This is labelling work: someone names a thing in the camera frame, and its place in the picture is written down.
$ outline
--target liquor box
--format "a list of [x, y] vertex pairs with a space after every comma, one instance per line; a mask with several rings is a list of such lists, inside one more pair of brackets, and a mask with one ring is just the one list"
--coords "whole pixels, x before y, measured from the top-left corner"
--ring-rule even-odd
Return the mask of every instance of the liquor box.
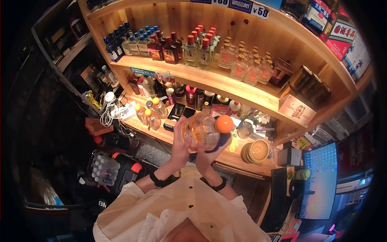
[[356, 82], [363, 75], [370, 64], [371, 58], [360, 34], [358, 33], [349, 47], [342, 63], [347, 68], [352, 79]]
[[316, 115], [313, 109], [290, 94], [279, 99], [278, 111], [302, 125], [307, 125]]

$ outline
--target shelf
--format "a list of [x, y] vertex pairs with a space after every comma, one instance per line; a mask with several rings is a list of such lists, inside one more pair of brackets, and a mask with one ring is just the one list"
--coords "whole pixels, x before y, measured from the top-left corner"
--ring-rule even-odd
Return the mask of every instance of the shelf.
[[270, 92], [275, 93], [279, 89], [273, 90], [263, 84], [260, 84], [259, 88], [257, 88], [231, 79], [229, 77], [230, 69], [224, 69], [217, 65], [218, 56], [218, 54], [215, 56], [209, 71], [200, 70], [182, 63], [172, 65], [164, 61], [135, 56], [124, 56], [119, 62], [111, 62], [110, 64], [128, 71], [130, 71], [129, 67], [160, 73], [170, 71], [170, 75], [174, 76], [177, 82], [220, 94], [276, 117], [291, 126], [305, 128], [305, 126], [278, 112], [278, 97]]
[[[106, 14], [110, 14], [125, 8], [130, 8], [138, 5], [150, 4], [155, 1], [149, 0], [120, 0], [116, 1], [110, 5], [107, 5], [93, 13], [87, 15], [89, 20], [96, 19]], [[158, 0], [157, 3], [162, 2], [189, 2], [189, 0]], [[301, 25], [299, 22], [289, 18], [282, 12], [273, 9], [268, 6], [270, 9], [269, 17], [267, 18], [268, 22], [276, 25], [277, 27], [287, 31], [293, 36], [296, 36], [307, 46], [312, 48], [319, 56], [321, 56], [336, 72], [336, 74], [340, 77], [342, 82], [348, 88], [351, 93], [356, 92], [356, 86], [348, 71], [344, 67], [344, 65], [339, 61], [339, 59], [333, 54], [333, 52], [328, 48], [325, 43], [321, 41], [321, 39], [311, 33], [307, 28]]]
[[[136, 103], [145, 106], [146, 101], [152, 100], [151, 98], [143, 98], [138, 95], [132, 95], [130, 97], [125, 96], [125, 98], [122, 99], [121, 103], [125, 103], [126, 101], [135, 101]], [[186, 105], [185, 103], [185, 98], [178, 99], [178, 102], [181, 104]], [[168, 112], [172, 110], [173, 106], [167, 107]], [[158, 140], [161, 140], [165, 143], [168, 143], [170, 145], [173, 144], [173, 132], [168, 131], [164, 129], [163, 124], [164, 124], [165, 119], [161, 120], [161, 127], [157, 130], [154, 131], [153, 129], [148, 129], [148, 126], [144, 126], [141, 121], [137, 118], [137, 116], [134, 116], [126, 121], [123, 121], [125, 124], [129, 125], [130, 127], [137, 129], [138, 131], [151, 136], [153, 138], [156, 138]], [[235, 148], [235, 152], [230, 152], [229, 148], [227, 147], [224, 149], [224, 151], [216, 158], [216, 161], [218, 163], [245, 171], [257, 175], [264, 175], [271, 177], [271, 170], [279, 168], [277, 166], [277, 159], [278, 155], [276, 152], [274, 152], [274, 157], [271, 159], [266, 159], [262, 163], [259, 164], [247, 164], [243, 162], [240, 152], [242, 150], [242, 147], [250, 142], [253, 142], [254, 140], [248, 138], [248, 139], [240, 139], [237, 138], [239, 142], [239, 146]]]
[[90, 40], [91, 34], [87, 33], [74, 48], [70, 49], [70, 52], [57, 65], [61, 72], [65, 71], [70, 62], [90, 43]]

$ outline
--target computer screen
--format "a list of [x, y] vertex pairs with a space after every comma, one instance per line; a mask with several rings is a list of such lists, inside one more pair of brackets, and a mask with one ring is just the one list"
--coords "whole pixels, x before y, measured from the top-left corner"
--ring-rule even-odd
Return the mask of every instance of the computer screen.
[[310, 177], [305, 181], [299, 218], [327, 220], [336, 193], [336, 143], [305, 152], [304, 166], [310, 169]]

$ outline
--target person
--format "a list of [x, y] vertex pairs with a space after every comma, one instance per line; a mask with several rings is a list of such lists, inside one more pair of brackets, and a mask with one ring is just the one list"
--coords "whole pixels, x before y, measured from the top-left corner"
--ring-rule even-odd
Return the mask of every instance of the person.
[[[176, 130], [184, 120], [176, 123]], [[175, 132], [170, 160], [153, 174], [123, 186], [98, 215], [93, 227], [96, 242], [271, 241], [248, 215], [243, 197], [211, 167], [230, 139], [213, 153], [198, 144], [196, 167], [185, 166], [190, 144], [191, 138], [181, 144]], [[180, 178], [166, 185], [178, 171]]]

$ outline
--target hand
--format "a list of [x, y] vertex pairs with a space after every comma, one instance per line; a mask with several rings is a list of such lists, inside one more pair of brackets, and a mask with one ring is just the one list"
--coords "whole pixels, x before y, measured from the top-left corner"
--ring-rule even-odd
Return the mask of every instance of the hand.
[[206, 172], [208, 168], [211, 167], [211, 164], [214, 162], [214, 160], [222, 153], [222, 151], [231, 144], [231, 139], [229, 138], [227, 142], [220, 146], [217, 151], [212, 153], [206, 153], [204, 150], [204, 144], [198, 143], [196, 150], [196, 168], [204, 176], [203, 173]]

